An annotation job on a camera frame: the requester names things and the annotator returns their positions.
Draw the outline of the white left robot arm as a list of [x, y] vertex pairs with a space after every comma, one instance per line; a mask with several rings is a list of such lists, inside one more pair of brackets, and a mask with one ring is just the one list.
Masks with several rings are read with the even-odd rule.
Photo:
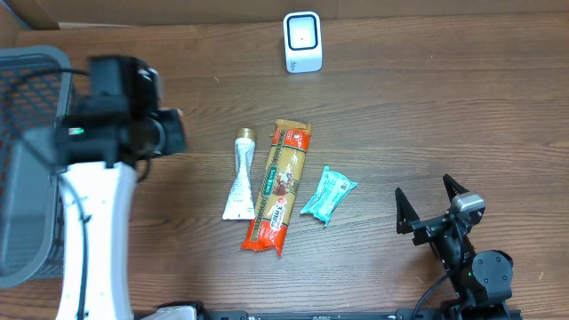
[[159, 74], [128, 56], [90, 59], [91, 94], [55, 128], [64, 204], [59, 319], [131, 319], [128, 225], [136, 164], [186, 151], [181, 114], [163, 109]]

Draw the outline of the teal wet wipes packet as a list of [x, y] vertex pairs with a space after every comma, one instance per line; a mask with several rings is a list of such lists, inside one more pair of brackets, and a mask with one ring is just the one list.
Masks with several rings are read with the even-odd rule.
[[301, 209], [301, 214], [311, 214], [327, 227], [333, 217], [334, 210], [356, 187], [356, 182], [351, 181], [340, 172], [331, 170], [329, 166], [325, 166], [317, 188]]

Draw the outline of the white tube gold cap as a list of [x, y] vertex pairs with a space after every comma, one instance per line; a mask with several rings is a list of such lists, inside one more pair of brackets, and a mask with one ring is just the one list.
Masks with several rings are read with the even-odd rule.
[[255, 131], [250, 128], [240, 128], [236, 132], [234, 144], [236, 177], [222, 214], [224, 220], [253, 220], [255, 218], [250, 178], [256, 147], [255, 137]]

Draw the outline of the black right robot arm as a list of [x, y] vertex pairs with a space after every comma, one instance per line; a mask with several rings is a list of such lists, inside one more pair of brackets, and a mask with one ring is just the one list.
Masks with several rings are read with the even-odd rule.
[[[416, 246], [428, 244], [443, 265], [445, 274], [420, 297], [413, 310], [401, 310], [403, 319], [519, 319], [519, 310], [509, 310], [514, 262], [504, 251], [477, 252], [468, 233], [484, 216], [485, 200], [443, 176], [450, 207], [441, 216], [421, 220], [401, 188], [395, 190], [397, 233], [413, 234]], [[455, 298], [438, 309], [424, 308], [426, 299], [448, 280]]]

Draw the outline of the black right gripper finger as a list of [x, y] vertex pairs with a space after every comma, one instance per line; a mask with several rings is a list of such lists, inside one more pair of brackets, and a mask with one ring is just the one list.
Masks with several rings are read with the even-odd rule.
[[395, 190], [397, 205], [397, 233], [407, 234], [413, 232], [413, 225], [419, 223], [420, 217], [413, 209], [401, 188]]
[[468, 189], [464, 188], [460, 183], [453, 179], [449, 174], [443, 176], [443, 183], [445, 185], [446, 194], [449, 201], [452, 202], [456, 196], [466, 194]]

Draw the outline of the red spaghetti packet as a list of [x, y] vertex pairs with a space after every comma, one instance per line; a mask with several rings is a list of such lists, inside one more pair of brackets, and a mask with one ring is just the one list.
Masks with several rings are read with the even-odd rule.
[[265, 172], [243, 250], [270, 249], [282, 254], [293, 207], [300, 187], [303, 166], [309, 149], [312, 127], [278, 119]]

